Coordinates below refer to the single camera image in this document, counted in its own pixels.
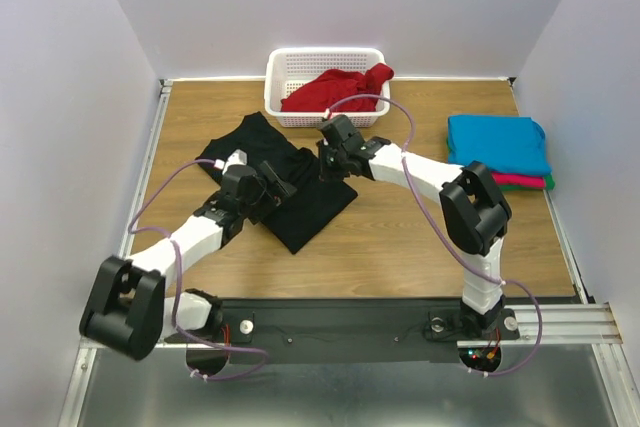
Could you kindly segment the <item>black t shirt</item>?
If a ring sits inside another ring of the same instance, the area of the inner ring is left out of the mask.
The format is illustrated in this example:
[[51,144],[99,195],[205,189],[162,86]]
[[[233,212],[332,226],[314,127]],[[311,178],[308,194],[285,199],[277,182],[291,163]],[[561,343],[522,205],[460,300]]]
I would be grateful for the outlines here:
[[247,164],[254,169],[268,162],[283,181],[296,188],[294,196],[262,221],[292,254],[358,197],[357,191],[344,182],[322,181],[315,154],[294,146],[259,112],[246,115],[233,131],[210,140],[199,157],[226,160],[236,150],[247,155]]

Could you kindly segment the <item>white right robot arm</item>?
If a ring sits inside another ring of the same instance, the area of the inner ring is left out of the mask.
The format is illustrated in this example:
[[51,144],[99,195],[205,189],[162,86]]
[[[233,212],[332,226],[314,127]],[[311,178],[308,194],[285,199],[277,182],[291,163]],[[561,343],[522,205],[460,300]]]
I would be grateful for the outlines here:
[[464,269],[461,328],[472,337],[493,330],[504,308],[501,251],[512,211],[488,168],[434,161],[382,137],[365,139],[345,115],[325,120],[318,130],[323,180],[364,177],[408,188],[420,207],[425,198],[440,206],[444,230],[428,210],[423,213]]

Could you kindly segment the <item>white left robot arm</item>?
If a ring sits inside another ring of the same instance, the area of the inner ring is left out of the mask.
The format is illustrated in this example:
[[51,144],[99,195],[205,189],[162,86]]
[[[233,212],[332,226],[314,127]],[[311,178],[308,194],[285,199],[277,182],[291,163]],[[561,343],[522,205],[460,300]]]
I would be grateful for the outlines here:
[[225,247],[245,222],[261,222],[297,190],[268,162],[245,164],[241,152],[208,164],[221,175],[219,189],[176,231],[157,228],[162,238],[151,247],[101,263],[79,323],[83,337],[141,360],[177,333],[180,319],[199,340],[221,333],[223,318],[212,300],[182,292],[169,298],[168,287],[180,285],[186,270]]

